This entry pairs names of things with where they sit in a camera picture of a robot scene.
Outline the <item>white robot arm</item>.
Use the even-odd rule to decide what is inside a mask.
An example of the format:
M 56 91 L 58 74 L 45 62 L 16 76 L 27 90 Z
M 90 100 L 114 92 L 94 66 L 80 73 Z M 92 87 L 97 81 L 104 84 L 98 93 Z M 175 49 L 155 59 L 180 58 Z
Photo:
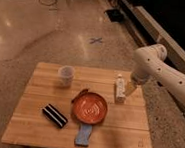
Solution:
M 185 106 L 185 74 L 165 63 L 167 50 L 163 44 L 140 47 L 134 51 L 135 60 L 130 74 L 132 82 L 143 85 L 150 76 L 159 81 Z

